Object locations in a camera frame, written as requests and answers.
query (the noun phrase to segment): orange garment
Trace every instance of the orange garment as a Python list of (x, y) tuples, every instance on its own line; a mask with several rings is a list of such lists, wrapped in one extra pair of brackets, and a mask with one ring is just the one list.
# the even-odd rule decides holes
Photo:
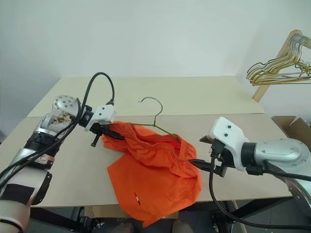
[(202, 185), (199, 170), (188, 161), (196, 158), (190, 143), (120, 121), (110, 130), (125, 137), (102, 140), (105, 147), (125, 152), (107, 170), (126, 213), (147, 227), (196, 201)]

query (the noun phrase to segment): beige table surface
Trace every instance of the beige table surface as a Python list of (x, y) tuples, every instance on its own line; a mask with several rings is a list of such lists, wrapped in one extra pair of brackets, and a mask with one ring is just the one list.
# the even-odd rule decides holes
[[(178, 133), (197, 149), (197, 157), (210, 160), (209, 144), (199, 142), (214, 120), (221, 115), (160, 116), (158, 124), (170, 132)], [(242, 128), (250, 141), (278, 139), (284, 133), (266, 114), (222, 115)], [(41, 117), (24, 119), (0, 145), (0, 170), (13, 159), (32, 134)], [(148, 123), (151, 116), (120, 116), (117, 120)], [(48, 192), (39, 206), (88, 206), (117, 204), (106, 168), (122, 153), (106, 149), (99, 141), (93, 148), (94, 135), (77, 126), (55, 157), (51, 169), (53, 178)], [(211, 201), (207, 188), (208, 173), (201, 171), (203, 189), (198, 201)], [(214, 191), (219, 200), (259, 199), (289, 196), (280, 180), (271, 175), (251, 176), (229, 168), (224, 178), (215, 176)]]
[[(45, 95), (28, 117), (42, 117), (51, 111), (59, 95), (83, 100), (90, 77), (62, 78)], [(264, 113), (251, 95), (232, 76), (192, 78), (119, 78), (113, 79), (118, 116), (146, 116), (158, 113), (154, 100), (138, 103), (152, 96), (163, 104), (162, 115), (210, 115)], [(95, 79), (87, 104), (94, 109), (111, 98), (111, 87), (104, 76)]]

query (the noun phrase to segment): table leg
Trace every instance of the table leg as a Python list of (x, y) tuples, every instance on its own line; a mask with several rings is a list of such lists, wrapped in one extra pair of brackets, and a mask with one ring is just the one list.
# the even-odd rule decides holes
[[(222, 205), (226, 210), (228, 210), (228, 206), (226, 201), (220, 201), (220, 205)], [(192, 204), (180, 211), (220, 211), (216, 204), (212, 201), (201, 201)]]
[(279, 205), (285, 201), (291, 200), (292, 198), (293, 197), (255, 199), (231, 213), (239, 218), (247, 218)]
[(223, 213), (221, 212), (213, 213), (212, 219), (214, 223), (213, 228), (215, 229), (216, 232), (229, 233), (228, 228), (227, 228), (227, 219)]

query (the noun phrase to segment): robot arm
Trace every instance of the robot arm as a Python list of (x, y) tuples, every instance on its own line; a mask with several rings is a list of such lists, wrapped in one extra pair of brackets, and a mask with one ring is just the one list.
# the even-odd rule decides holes
[[(69, 95), (55, 98), (52, 111), (42, 118), (24, 148), (18, 151), (11, 164), (36, 151), (46, 149), (55, 141), (60, 140), (68, 130), (64, 131), (64, 129), (70, 126), (73, 120), (78, 120), (78, 123), (85, 127), (86, 131), (96, 134), (92, 146), (96, 145), (103, 133), (122, 139), (117, 133), (109, 131), (109, 124), (114, 121), (116, 116), (113, 103), (99, 106), (95, 113), (89, 106), (86, 106), (81, 110), (82, 117), (76, 119), (78, 110), (77, 99)], [(0, 232), (26, 231), (31, 205), (39, 204), (49, 188), (52, 174), (48, 170), (52, 167), (60, 146), (61, 143), (46, 151), (3, 185), (0, 191)], [(1, 178), (0, 183), (19, 166), (16, 165), (8, 171)]]
[[(311, 216), (311, 183), (306, 180), (283, 177), (286, 174), (311, 176), (311, 159), (308, 147), (295, 139), (249, 142), (242, 130), (224, 117), (218, 118), (208, 136), (202, 142), (211, 143), (211, 156), (221, 162), (215, 174), (225, 176), (227, 167), (246, 171), (251, 175), (271, 173), (281, 179), (295, 197), (299, 207)], [(200, 169), (210, 171), (210, 164), (202, 160), (190, 160)]]

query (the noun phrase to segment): wire hanger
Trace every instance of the wire hanger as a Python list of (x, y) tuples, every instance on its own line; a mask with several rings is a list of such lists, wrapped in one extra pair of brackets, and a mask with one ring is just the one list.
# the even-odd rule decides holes
[(163, 128), (161, 128), (161, 127), (159, 127), (159, 126), (156, 125), (156, 117), (157, 117), (160, 113), (162, 113), (162, 110), (163, 110), (163, 105), (161, 104), (161, 102), (160, 102), (158, 99), (154, 98), (154, 97), (145, 97), (145, 98), (143, 98), (141, 101), (138, 101), (138, 102), (141, 103), (141, 102), (143, 102), (145, 99), (153, 99), (153, 100), (157, 101), (157, 102), (161, 105), (161, 110), (160, 110), (160, 112), (159, 112), (158, 114), (155, 115), (154, 123), (153, 123), (153, 124), (131, 123), (131, 125), (153, 126), (153, 127), (156, 127), (156, 128), (158, 128), (158, 129), (162, 130), (163, 132), (165, 132), (165, 133), (167, 133), (167, 134), (173, 136), (177, 141), (179, 141), (179, 138), (178, 138), (175, 134), (170, 133), (170, 132), (168, 132), (167, 130), (165, 130), (165, 129), (163, 129)]
[[(247, 71), (246, 78), (253, 85), (271, 85), (271, 84), (298, 84), (300, 81), (311, 80), (311, 63), (300, 59), (301, 48), (311, 39), (295, 34), (288, 42), (289, 51), (283, 57), (271, 59), (267, 63), (256, 63)], [(278, 72), (284, 68), (294, 66), (300, 72), (281, 73)]]

